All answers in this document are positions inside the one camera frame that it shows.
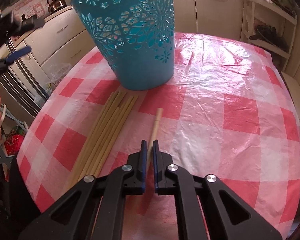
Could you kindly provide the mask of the black frying pan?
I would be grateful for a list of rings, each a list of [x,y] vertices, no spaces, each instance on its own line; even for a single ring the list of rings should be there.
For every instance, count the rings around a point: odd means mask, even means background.
[[[289,48],[285,40],[277,35],[275,27],[269,25],[257,25],[255,34],[249,36],[249,40],[262,40],[284,51],[288,51]]]

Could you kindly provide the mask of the white wooden step stool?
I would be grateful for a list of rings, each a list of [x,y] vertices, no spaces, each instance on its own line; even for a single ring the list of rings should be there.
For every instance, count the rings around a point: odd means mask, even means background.
[[[300,122],[300,85],[296,81],[296,79],[289,76],[288,74],[286,74],[284,72],[281,72],[281,74],[282,74],[285,84],[288,88],[290,96],[292,97],[297,115],[299,117],[299,122]]]

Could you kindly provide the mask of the small clear waste bin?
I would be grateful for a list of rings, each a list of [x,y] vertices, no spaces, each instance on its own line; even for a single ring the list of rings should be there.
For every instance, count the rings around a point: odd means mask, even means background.
[[[50,67],[50,74],[51,74],[51,87],[55,89],[60,82],[64,79],[64,77],[70,72],[72,69],[72,65],[69,63],[59,63],[53,64]]]

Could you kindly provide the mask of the blue perforated plastic bin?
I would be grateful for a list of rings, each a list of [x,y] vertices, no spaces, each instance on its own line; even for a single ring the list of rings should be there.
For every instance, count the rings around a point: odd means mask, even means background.
[[[148,90],[173,76],[173,0],[70,3],[123,87]]]

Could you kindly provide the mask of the lower kitchen cabinets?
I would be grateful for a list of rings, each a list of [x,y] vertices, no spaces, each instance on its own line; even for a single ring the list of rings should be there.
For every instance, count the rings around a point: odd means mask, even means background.
[[[45,25],[19,34],[13,45],[31,47],[26,69],[13,72],[32,97],[59,68],[74,66],[97,47],[127,87],[141,66],[171,63],[177,33],[241,41],[270,52],[274,66],[300,88],[300,8],[294,0],[8,0],[4,13],[37,16]]]

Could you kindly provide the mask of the steel kettle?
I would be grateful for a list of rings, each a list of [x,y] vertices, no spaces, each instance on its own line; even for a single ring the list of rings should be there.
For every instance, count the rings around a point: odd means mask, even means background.
[[[55,12],[67,7],[65,0],[47,0],[48,12],[50,15],[54,14]]]

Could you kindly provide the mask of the red checkered tablecloth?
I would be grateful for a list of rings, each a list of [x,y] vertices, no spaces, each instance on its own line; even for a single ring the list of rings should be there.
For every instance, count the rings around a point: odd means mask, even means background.
[[[287,237],[300,198],[300,125],[270,53],[234,40],[177,33],[174,76],[139,91],[101,174],[123,165],[149,140],[162,108],[162,151],[191,174],[213,173]],[[121,91],[92,49],[54,90],[17,156],[40,211],[63,193],[93,123]]]

